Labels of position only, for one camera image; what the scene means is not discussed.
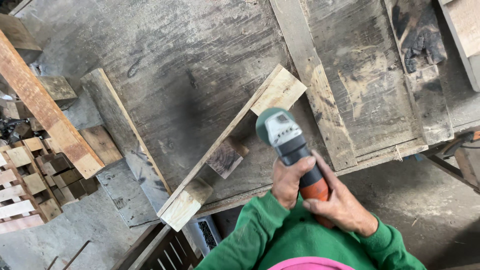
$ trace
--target workshop floor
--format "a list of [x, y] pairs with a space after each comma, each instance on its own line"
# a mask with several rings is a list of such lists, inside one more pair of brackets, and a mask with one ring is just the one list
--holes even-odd
[[[401, 231], [407, 249], [429, 269], [480, 262], [480, 196], [458, 180], [412, 159], [340, 179], [368, 210]], [[70, 268], [107, 270], [143, 230], [127, 228], [103, 189], [64, 211], [46, 225], [0, 235], [0, 256], [12, 270], [44, 270], [57, 255], [52, 269], [62, 269], [86, 240], [92, 242]], [[234, 226], [237, 214], [217, 216], [230, 224], [220, 226], [221, 233]]]

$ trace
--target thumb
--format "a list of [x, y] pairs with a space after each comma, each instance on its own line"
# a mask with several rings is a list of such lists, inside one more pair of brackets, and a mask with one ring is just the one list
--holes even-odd
[[303, 207], [313, 214], [328, 217], [332, 211], [330, 201], [320, 201], [317, 199], [306, 199], [302, 202]]
[[316, 159], [312, 156], [301, 158], [297, 163], [290, 166], [297, 177], [302, 177], [315, 166]]

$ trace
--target wooden workbench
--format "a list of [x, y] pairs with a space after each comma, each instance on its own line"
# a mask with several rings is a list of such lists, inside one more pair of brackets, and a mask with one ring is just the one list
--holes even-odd
[[[384, 2], [306, 1], [303, 7], [357, 161], [395, 145], [420, 146]], [[437, 14], [448, 55], [438, 68], [454, 131], [479, 125], [480, 93], [471, 89]], [[36, 62], [41, 74], [65, 76], [79, 94], [82, 101], [66, 112], [77, 127], [102, 122], [79, 79], [105, 70], [172, 190], [278, 63], [296, 72], [266, 0], [33, 0], [16, 16], [43, 48]], [[362, 87], [351, 91], [351, 78]], [[307, 98], [291, 112], [309, 146], [328, 157]], [[204, 213], [270, 187], [276, 154], [257, 138], [255, 121], [249, 112], [234, 131], [250, 152], [228, 179], [202, 169], [214, 188]]]

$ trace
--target person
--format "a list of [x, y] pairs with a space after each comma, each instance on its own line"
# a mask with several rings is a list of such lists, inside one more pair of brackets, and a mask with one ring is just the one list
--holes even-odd
[[[299, 195], [300, 177], [315, 163], [332, 192], [326, 202]], [[245, 204], [235, 230], [195, 269], [425, 269], [400, 232], [367, 211], [317, 152], [289, 167], [277, 159], [272, 180], [272, 189]], [[323, 227], [312, 213], [336, 226]]]

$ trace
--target metal tool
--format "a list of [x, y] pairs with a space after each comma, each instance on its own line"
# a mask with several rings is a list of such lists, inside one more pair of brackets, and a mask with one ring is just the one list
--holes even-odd
[[[311, 155], [302, 130], [295, 123], [293, 116], [284, 109], [270, 108], [263, 111], [258, 116], [255, 129], [260, 139], [273, 146], [287, 166]], [[328, 185], [317, 165], [300, 178], [299, 191], [304, 199], [315, 198], [327, 201], [330, 198]], [[324, 217], [315, 216], [315, 218], [327, 228], [334, 226]]]

